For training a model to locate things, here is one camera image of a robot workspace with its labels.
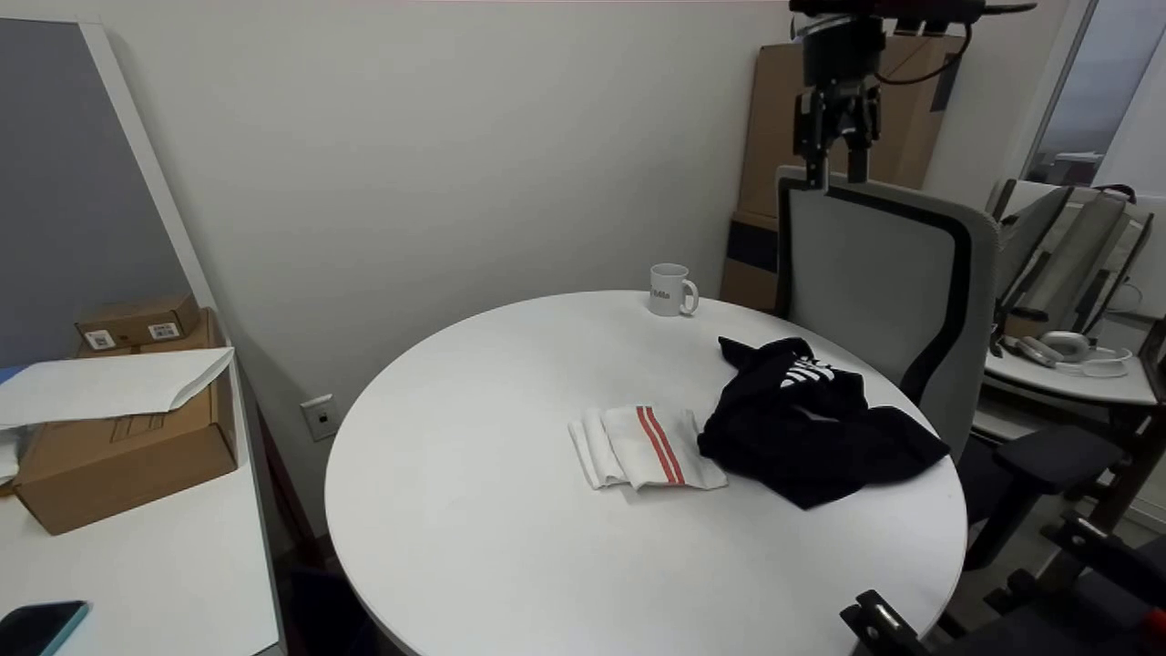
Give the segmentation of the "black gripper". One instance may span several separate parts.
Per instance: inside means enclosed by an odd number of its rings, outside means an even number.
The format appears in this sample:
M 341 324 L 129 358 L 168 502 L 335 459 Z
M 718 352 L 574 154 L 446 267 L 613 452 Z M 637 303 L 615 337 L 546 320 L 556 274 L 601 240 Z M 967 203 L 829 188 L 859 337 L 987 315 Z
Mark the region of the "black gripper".
M 871 15 L 818 15 L 797 31 L 802 46 L 802 92 L 795 118 L 795 154 L 806 165 L 810 189 L 824 188 L 824 133 L 817 111 L 847 111 L 852 129 L 847 145 L 847 180 L 862 184 L 871 169 L 871 145 L 878 143 L 878 58 L 886 53 L 880 24 Z

